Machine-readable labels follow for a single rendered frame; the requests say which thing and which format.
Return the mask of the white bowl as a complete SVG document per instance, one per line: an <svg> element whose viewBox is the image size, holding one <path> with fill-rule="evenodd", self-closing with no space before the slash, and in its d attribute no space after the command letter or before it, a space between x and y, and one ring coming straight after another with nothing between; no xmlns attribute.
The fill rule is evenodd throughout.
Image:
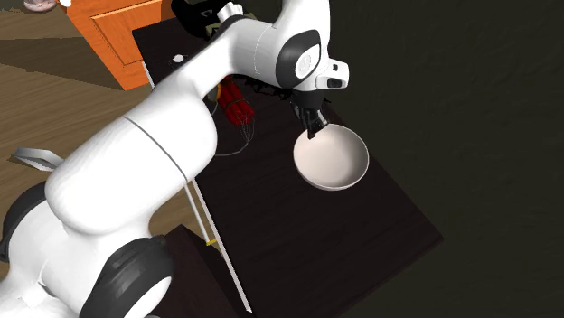
<svg viewBox="0 0 564 318"><path fill-rule="evenodd" d="M328 124L308 138L304 131L295 141L293 159L300 176L317 189L348 189L367 173L370 153L350 128Z"/></svg>

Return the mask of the red dynamite stick bundle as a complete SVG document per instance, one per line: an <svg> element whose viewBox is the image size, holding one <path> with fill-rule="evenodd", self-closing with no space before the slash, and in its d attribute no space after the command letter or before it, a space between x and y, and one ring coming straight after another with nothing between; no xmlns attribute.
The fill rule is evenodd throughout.
<svg viewBox="0 0 564 318"><path fill-rule="evenodd" d="M243 146L234 152L216 154L216 157L226 157L241 153L252 141L255 135L254 110L244 98L232 76L226 76L204 99L213 104L211 114L221 109L229 122L238 128L243 138Z"/></svg>

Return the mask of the dark wooden table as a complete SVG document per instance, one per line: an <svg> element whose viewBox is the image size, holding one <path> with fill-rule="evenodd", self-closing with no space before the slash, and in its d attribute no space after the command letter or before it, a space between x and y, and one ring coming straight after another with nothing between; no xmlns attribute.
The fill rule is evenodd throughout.
<svg viewBox="0 0 564 318"><path fill-rule="evenodd" d="M296 170L302 127L273 89L237 77L254 112L249 143L214 116L218 154L197 176L256 318L338 318L442 241L376 160L353 187L326 192Z"/></svg>

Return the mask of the orange wooden cabinet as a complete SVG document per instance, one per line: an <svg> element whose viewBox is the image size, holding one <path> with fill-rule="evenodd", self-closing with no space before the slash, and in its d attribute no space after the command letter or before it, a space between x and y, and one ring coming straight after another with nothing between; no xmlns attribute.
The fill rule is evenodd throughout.
<svg viewBox="0 0 564 318"><path fill-rule="evenodd" d="M173 0L69 0L61 9L107 67L119 86L134 89L148 82L135 29L174 17Z"/></svg>

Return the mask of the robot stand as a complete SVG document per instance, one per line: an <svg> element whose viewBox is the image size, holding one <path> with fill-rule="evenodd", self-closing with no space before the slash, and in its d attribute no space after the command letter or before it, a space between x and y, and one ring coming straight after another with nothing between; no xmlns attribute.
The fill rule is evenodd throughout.
<svg viewBox="0 0 564 318"><path fill-rule="evenodd" d="M246 311L220 252L180 225L165 235L174 278L159 318L255 318Z"/></svg>

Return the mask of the flat grey metal piece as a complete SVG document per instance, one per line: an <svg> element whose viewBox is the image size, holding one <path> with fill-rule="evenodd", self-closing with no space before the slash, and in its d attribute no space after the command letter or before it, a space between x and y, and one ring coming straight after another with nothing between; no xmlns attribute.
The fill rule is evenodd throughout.
<svg viewBox="0 0 564 318"><path fill-rule="evenodd" d="M18 147L12 157L43 172L53 172L64 162L63 158L52 151L37 148Z"/></svg>

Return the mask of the pink round object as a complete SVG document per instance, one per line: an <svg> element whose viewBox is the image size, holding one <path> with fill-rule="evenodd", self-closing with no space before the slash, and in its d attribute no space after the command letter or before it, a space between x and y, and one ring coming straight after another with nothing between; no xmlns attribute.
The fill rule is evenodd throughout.
<svg viewBox="0 0 564 318"><path fill-rule="evenodd" d="M57 5L57 0L23 0L24 7L34 13L44 13Z"/></svg>

